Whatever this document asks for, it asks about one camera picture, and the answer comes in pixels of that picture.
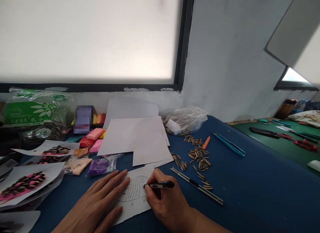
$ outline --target water bottle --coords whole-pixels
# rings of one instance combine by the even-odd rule
[[[300,113],[304,110],[305,106],[306,106],[306,102],[307,100],[300,100],[295,107],[293,108],[293,110],[290,112],[290,114],[295,114],[295,113]]]

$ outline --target pen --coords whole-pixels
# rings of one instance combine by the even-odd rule
[[[240,149],[238,146],[236,146],[235,144],[231,143],[229,140],[224,138],[222,135],[219,135],[219,134],[214,133],[212,131],[211,131],[211,133],[214,134],[218,140],[220,140],[222,143],[224,143],[226,146],[228,146],[230,149],[232,149],[233,152],[237,153],[240,156],[245,156],[245,151],[244,150]]]
[[[161,181],[158,183],[145,184],[145,185],[149,185],[150,188],[152,188],[152,189],[164,189],[164,188],[173,188],[174,187],[174,183],[172,181]]]

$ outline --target bottle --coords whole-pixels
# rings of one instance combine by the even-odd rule
[[[284,103],[279,107],[274,117],[277,119],[285,119],[289,113],[293,110],[297,100],[295,99],[286,99]]]
[[[290,114],[300,113],[304,110],[307,100],[300,100],[290,112]]]

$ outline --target window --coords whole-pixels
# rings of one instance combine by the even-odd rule
[[[0,0],[0,91],[181,90],[194,0]]]
[[[311,84],[290,67],[286,68],[280,80],[276,84],[274,90],[278,89],[318,90],[313,84]]]

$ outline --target frosted window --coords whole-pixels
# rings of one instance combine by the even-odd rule
[[[182,0],[0,0],[0,82],[173,84]]]

